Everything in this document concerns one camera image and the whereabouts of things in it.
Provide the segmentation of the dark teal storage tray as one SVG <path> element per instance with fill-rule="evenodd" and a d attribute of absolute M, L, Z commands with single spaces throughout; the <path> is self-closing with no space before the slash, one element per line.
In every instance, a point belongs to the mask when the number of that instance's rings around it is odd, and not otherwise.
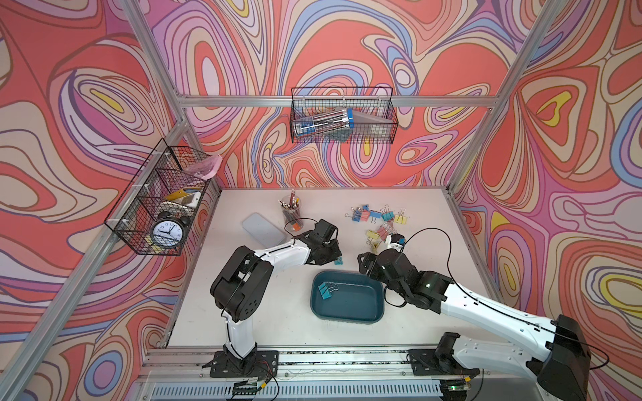
<path fill-rule="evenodd" d="M 335 283 L 339 288 L 328 300 L 319 293 L 318 286 L 323 282 Z M 322 320 L 374 324 L 385 313 L 384 287 L 359 273 L 325 270 L 314 277 L 309 306 Z"/>

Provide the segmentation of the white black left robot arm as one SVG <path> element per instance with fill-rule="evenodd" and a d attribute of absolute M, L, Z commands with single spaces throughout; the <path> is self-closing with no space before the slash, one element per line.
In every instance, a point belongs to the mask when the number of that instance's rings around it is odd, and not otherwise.
<path fill-rule="evenodd" d="M 253 336 L 257 312 L 274 272 L 323 266 L 342 257 L 339 228 L 320 219 L 314 228 L 263 250 L 238 247 L 211 285 L 210 295 L 225 319 L 226 342 L 203 367 L 213 379 L 274 379 L 279 352 L 262 351 Z"/>

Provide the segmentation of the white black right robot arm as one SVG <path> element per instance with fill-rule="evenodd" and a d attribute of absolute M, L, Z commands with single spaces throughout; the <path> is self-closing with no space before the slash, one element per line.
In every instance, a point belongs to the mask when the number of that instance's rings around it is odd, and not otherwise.
<path fill-rule="evenodd" d="M 434 358 L 443 374 L 491 370 L 529 379 L 561 400 L 588 398 L 591 352 L 578 322 L 538 317 L 459 286 L 438 272 L 420 272 L 396 249 L 357 257 L 359 272 L 419 309 L 455 317 L 502 338 L 499 343 L 457 332 L 442 336 Z"/>

